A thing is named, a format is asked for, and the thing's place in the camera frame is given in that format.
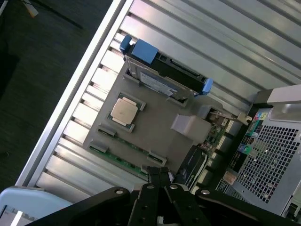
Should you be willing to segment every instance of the dark carpet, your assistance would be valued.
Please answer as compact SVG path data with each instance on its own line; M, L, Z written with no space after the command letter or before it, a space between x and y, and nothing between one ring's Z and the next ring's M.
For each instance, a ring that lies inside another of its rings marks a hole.
M42 2L84 29L38 7L31 18L18 0L5 8L1 46L5 38L17 62L0 97L0 153L9 152L0 158L0 191L15 184L112 0ZM7 80L1 68L3 60Z

